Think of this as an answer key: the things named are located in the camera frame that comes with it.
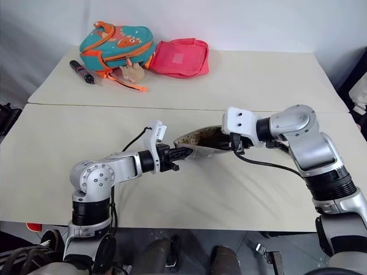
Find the table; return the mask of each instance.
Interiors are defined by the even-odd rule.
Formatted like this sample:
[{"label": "table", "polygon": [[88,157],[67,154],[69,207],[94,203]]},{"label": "table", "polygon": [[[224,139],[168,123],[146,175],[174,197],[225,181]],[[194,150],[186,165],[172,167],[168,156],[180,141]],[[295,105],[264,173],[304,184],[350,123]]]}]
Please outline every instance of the table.
[{"label": "table", "polygon": [[312,53],[211,50],[209,74],[177,79],[147,71],[146,93],[97,77],[96,85],[87,84],[70,60],[80,60],[79,47],[61,59],[30,103],[200,110],[235,105],[276,112],[306,104],[317,112],[348,112]]},{"label": "table", "polygon": [[[73,187],[69,171],[83,159],[121,150],[152,119],[167,125],[166,144],[221,123],[222,111],[28,104],[0,145],[0,220],[66,225]],[[269,112],[260,112],[269,116]],[[367,194],[367,143],[347,113],[319,113],[356,185]],[[144,150],[138,141],[131,149]],[[277,150],[247,157],[289,167]],[[119,226],[315,231],[318,215],[296,175],[244,163],[232,153],[178,162],[168,171],[119,184]]]}]

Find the pink bag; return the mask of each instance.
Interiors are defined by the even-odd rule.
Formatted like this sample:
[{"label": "pink bag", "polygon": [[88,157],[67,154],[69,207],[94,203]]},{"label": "pink bag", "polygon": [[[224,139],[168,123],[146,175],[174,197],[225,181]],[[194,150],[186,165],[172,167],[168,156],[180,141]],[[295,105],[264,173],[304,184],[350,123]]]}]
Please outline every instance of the pink bag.
[{"label": "pink bag", "polygon": [[208,44],[195,38],[161,41],[149,66],[166,76],[189,78],[209,73]]}]

